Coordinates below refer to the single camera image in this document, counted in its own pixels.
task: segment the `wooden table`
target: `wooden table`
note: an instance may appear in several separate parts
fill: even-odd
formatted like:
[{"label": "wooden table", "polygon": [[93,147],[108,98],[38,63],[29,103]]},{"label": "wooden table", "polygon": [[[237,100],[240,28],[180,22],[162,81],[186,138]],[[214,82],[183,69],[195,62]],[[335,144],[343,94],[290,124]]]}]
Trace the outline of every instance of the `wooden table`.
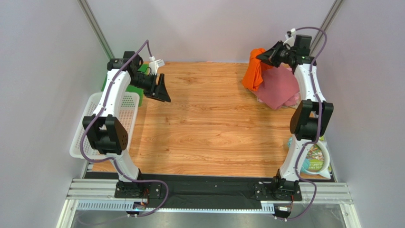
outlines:
[{"label": "wooden table", "polygon": [[[130,155],[143,173],[273,177],[292,108],[272,110],[241,84],[245,63],[168,62],[171,103],[144,98]],[[110,162],[94,171],[115,171]]]}]

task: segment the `orange cloth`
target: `orange cloth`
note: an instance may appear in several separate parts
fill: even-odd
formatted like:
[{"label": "orange cloth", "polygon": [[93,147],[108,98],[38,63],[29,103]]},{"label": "orange cloth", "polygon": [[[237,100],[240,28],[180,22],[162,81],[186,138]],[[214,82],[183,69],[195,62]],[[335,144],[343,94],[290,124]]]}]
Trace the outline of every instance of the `orange cloth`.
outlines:
[{"label": "orange cloth", "polygon": [[257,91],[259,85],[263,82],[261,73],[265,70],[273,68],[265,63],[262,63],[256,56],[266,52],[264,48],[253,49],[249,58],[249,66],[245,77],[242,79],[242,84],[245,88]]}]

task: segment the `robotic arm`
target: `robotic arm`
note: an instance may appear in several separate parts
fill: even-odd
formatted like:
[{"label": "robotic arm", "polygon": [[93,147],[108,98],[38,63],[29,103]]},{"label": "robotic arm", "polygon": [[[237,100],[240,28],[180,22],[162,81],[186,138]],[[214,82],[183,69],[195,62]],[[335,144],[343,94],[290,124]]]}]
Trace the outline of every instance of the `robotic arm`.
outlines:
[{"label": "robotic arm", "polygon": [[[113,77],[119,69],[134,54],[135,52],[126,51],[123,58],[114,58],[108,62],[107,85],[113,81]],[[124,182],[131,182],[124,175],[137,180],[140,174],[139,169],[134,165],[128,153],[128,140],[131,139],[128,138],[128,132],[117,118],[126,88],[129,85],[136,86],[142,88],[144,95],[148,98],[162,102],[171,102],[164,84],[164,74],[159,75],[158,83],[156,83],[157,69],[164,65],[164,61],[155,60],[154,57],[151,57],[150,60],[149,68],[151,70],[147,75],[145,72],[139,71],[140,66],[144,62],[139,55],[136,55],[131,63],[114,79],[114,83],[106,87],[93,115],[83,118],[83,127],[86,129],[91,125],[91,121],[100,110],[104,109],[104,112],[90,126],[87,138],[93,149],[98,150],[100,154],[104,154],[108,158],[112,158],[110,161],[118,171],[119,179]]]},{"label": "robotic arm", "polygon": [[287,158],[270,186],[272,196],[278,200],[290,199],[299,189],[299,172],[312,144],[323,136],[333,112],[333,104],[326,102],[322,95],[314,57],[309,56],[312,37],[296,35],[292,29],[287,40],[277,42],[271,49],[256,58],[270,66],[288,64],[298,81],[301,103],[290,122],[293,134]]}]

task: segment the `wooden tabletop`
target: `wooden tabletop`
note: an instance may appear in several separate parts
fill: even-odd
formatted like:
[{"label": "wooden tabletop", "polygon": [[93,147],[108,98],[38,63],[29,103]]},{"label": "wooden tabletop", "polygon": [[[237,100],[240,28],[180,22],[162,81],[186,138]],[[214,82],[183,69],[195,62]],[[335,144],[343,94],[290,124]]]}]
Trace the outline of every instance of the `wooden tabletop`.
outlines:
[{"label": "wooden tabletop", "polygon": [[[283,164],[292,108],[272,110],[241,84],[245,63],[168,62],[171,103],[144,98],[131,149],[143,173],[273,177]],[[115,171],[110,162],[94,171]]]}]

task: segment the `pink cloth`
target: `pink cloth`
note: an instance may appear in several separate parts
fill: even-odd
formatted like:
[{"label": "pink cloth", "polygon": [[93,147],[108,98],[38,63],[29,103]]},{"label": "pink cloth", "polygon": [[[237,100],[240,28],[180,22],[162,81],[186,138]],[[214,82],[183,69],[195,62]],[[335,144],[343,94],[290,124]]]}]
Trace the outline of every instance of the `pink cloth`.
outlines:
[{"label": "pink cloth", "polygon": [[294,75],[287,68],[273,67],[262,72],[263,82],[257,91],[252,91],[272,109],[291,106],[299,98],[299,86]]}]

